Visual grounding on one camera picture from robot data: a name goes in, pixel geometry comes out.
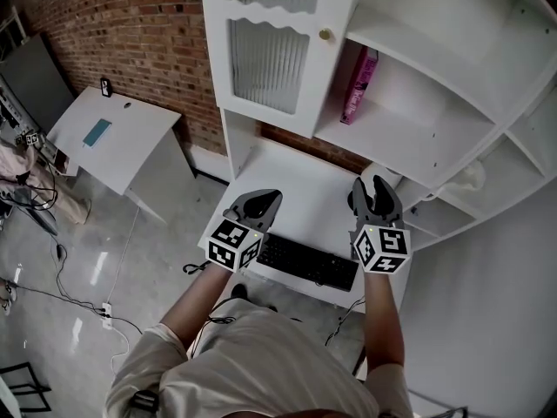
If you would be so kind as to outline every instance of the pink book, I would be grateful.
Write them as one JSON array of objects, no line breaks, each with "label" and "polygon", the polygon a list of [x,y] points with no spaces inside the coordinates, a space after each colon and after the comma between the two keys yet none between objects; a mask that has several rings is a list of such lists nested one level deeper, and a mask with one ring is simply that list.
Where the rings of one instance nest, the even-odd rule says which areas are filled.
[{"label": "pink book", "polygon": [[345,109],[342,112],[340,122],[350,125],[358,110],[359,104],[364,97],[367,85],[372,79],[373,72],[379,61],[379,57],[375,50],[362,46],[358,60],[354,66],[350,84],[346,90]]}]

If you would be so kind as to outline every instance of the cabinet knob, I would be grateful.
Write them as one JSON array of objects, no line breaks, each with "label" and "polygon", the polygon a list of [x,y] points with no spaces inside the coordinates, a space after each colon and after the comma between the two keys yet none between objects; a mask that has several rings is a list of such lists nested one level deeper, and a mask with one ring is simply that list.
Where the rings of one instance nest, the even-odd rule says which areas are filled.
[{"label": "cabinet knob", "polygon": [[331,35],[331,30],[328,30],[327,28],[319,32],[319,37],[321,37],[323,40],[329,40],[331,38]]}]

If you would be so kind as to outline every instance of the small black device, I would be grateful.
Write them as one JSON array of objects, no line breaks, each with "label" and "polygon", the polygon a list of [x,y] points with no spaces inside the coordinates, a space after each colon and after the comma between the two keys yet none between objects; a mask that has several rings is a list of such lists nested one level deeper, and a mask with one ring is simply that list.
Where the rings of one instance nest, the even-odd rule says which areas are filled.
[{"label": "small black device", "polygon": [[101,93],[103,93],[103,96],[106,96],[107,98],[112,96],[111,81],[107,78],[101,78]]},{"label": "small black device", "polygon": [[257,261],[283,273],[311,280],[318,285],[350,291],[358,262],[325,253],[269,233]]},{"label": "small black device", "polygon": [[62,259],[64,247],[59,243],[56,245],[56,256],[58,257],[58,261]]}]

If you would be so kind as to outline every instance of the white table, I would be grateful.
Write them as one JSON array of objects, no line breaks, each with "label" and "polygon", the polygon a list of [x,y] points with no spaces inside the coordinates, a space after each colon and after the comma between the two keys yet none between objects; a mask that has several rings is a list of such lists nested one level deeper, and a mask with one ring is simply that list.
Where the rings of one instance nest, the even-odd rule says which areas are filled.
[{"label": "white table", "polygon": [[[184,196],[197,196],[185,156],[172,132],[180,114],[87,87],[48,134],[70,160],[142,209],[168,223]],[[85,136],[99,119],[112,123],[89,147]]]},{"label": "white table", "polygon": [[[279,189],[282,204],[269,232],[340,257],[350,258],[348,231],[356,227],[356,218],[346,202],[356,175],[305,153],[266,139],[259,139],[242,172],[226,189],[214,215],[243,193],[258,189]],[[205,229],[198,245],[205,248]],[[400,308],[410,262],[391,276],[394,298]],[[349,307],[364,295],[364,275],[358,271],[347,293],[283,273],[253,261],[246,270],[260,277],[290,287],[341,307]],[[364,306],[357,308],[363,311]]]}]

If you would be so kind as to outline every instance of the tiled floor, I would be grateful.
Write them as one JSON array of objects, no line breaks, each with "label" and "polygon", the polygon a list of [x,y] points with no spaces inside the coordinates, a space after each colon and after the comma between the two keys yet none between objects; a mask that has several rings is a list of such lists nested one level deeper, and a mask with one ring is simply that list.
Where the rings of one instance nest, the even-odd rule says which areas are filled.
[{"label": "tiled floor", "polygon": [[[57,216],[59,241],[69,254],[62,281],[70,295],[96,305],[106,301],[137,215],[111,297],[112,314],[140,328],[157,323],[194,279],[183,273],[182,266],[204,261],[198,239],[225,191],[224,185],[204,177],[198,177],[198,184],[201,199],[184,205],[164,226],[89,175],[80,176],[76,191],[93,200],[89,220],[74,226]],[[50,236],[30,218],[14,212],[0,233],[0,276],[13,280],[21,267],[21,285],[58,294],[49,247]],[[323,342],[345,312],[281,285],[240,275],[231,279],[227,292],[239,280],[252,298],[301,319]],[[11,315],[0,317],[0,367],[31,362],[41,382],[52,388],[47,394],[54,411],[51,416],[99,417],[112,380],[111,356],[125,350],[124,340],[103,330],[100,319],[85,309],[40,293],[19,290],[18,294]],[[349,370],[362,348],[361,321],[360,314],[351,314],[330,346]],[[119,320],[114,325],[132,345],[137,342],[139,335],[132,326]],[[121,359],[115,360],[116,367]]]}]

